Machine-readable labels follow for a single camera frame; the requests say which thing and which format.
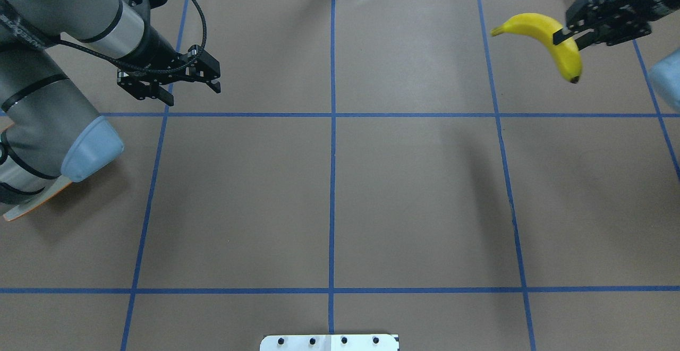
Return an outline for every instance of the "light blue joint cap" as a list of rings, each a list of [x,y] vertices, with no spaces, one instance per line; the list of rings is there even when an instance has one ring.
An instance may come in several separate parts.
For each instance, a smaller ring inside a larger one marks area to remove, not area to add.
[[[649,71],[649,80],[654,93],[680,112],[680,49],[656,63]]]
[[[73,182],[80,182],[120,156],[124,148],[109,121],[99,116],[71,145],[61,164],[61,174]]]

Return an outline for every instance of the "black band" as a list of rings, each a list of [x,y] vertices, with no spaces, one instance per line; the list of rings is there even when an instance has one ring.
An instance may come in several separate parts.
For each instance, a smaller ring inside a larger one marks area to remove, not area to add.
[[[7,148],[0,142],[0,165],[4,164],[5,161],[7,161]]]
[[[121,21],[121,17],[123,15],[123,1],[118,0],[118,11],[116,12],[116,17],[112,20],[111,24],[109,24],[109,27],[104,29],[104,31],[100,32],[99,34],[96,34],[93,37],[90,37],[88,39],[78,39],[81,43],[92,43],[93,41],[98,41],[101,38],[107,36],[111,31],[114,31],[115,27],[118,25],[118,22]]]
[[[36,196],[42,191],[44,191],[44,188],[36,192],[24,192],[4,182],[0,182],[0,202],[7,205],[18,205],[28,201],[31,197]]]
[[[9,141],[7,141],[7,131],[3,131],[2,135],[0,135],[0,141],[2,141],[2,144],[5,145],[5,149],[7,150],[7,155],[16,162],[17,165],[22,167],[24,171],[29,172],[29,174],[32,174],[36,177],[40,177],[43,179],[56,179],[59,177],[58,175],[56,176],[51,176],[51,175],[46,175],[42,172],[39,172],[35,170],[34,168],[31,167],[31,165],[28,165],[24,160],[22,160],[19,155],[17,155],[16,152],[14,152],[14,149],[12,149],[12,146],[10,145]]]
[[[64,75],[63,73],[58,73],[57,75],[52,75],[49,76],[48,78],[44,78],[43,80],[38,80],[37,82],[29,85],[28,87],[20,90],[19,92],[15,93],[14,95],[10,96],[5,100],[5,102],[2,103],[2,110],[7,111],[12,108],[17,102],[21,101],[24,97],[30,95],[33,92],[36,92],[40,88],[45,87],[46,85],[50,85],[56,82],[59,82],[61,80],[66,80],[69,77]]]

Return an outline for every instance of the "banana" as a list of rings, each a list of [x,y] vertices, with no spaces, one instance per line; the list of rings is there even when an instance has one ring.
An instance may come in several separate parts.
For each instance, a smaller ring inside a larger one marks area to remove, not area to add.
[[[548,49],[562,77],[576,84],[583,70],[581,54],[579,53],[578,46],[576,46],[576,41],[573,38],[569,38],[557,46],[553,44],[553,33],[562,28],[563,25],[561,23],[547,15],[533,13],[518,14],[500,26],[495,27],[495,29],[492,29],[491,36],[495,37],[508,32],[536,39]]]

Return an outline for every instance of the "white metal bracket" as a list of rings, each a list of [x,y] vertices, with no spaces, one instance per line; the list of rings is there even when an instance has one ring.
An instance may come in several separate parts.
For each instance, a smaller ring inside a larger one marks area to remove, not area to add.
[[[260,351],[399,351],[399,336],[268,336]]]

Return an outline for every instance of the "black cable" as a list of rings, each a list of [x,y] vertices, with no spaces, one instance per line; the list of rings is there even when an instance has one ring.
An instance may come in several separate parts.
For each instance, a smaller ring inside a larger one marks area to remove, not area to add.
[[[139,71],[143,73],[153,73],[157,75],[166,75],[168,73],[174,73],[180,70],[184,70],[190,65],[193,65],[194,63],[199,60],[199,57],[201,57],[202,53],[206,50],[206,40],[207,40],[207,24],[206,24],[206,15],[203,14],[203,10],[201,9],[201,6],[199,6],[199,3],[196,0],[191,0],[191,2],[194,4],[194,7],[196,7],[197,12],[199,12],[199,15],[201,17],[201,26],[203,29],[203,34],[202,34],[202,41],[201,41],[201,46],[199,47],[197,53],[191,57],[189,62],[184,63],[183,65],[180,65],[175,68],[170,68],[167,70],[154,70],[151,68],[144,68],[142,66],[136,66],[132,65],[130,63],[126,63],[123,61],[119,61],[115,58],[111,58],[111,56],[106,56],[104,54],[100,54],[97,51],[94,51],[93,49],[89,49],[87,47],[80,46],[79,44],[71,43],[70,41],[65,41],[59,39],[58,41],[55,41],[54,43],[61,44],[63,46],[68,46],[71,48],[79,49],[80,51],[83,51],[83,53],[90,54],[92,56],[96,56],[98,58],[102,58],[105,61],[108,61],[112,65],[117,66],[121,70],[126,70],[126,71]]]

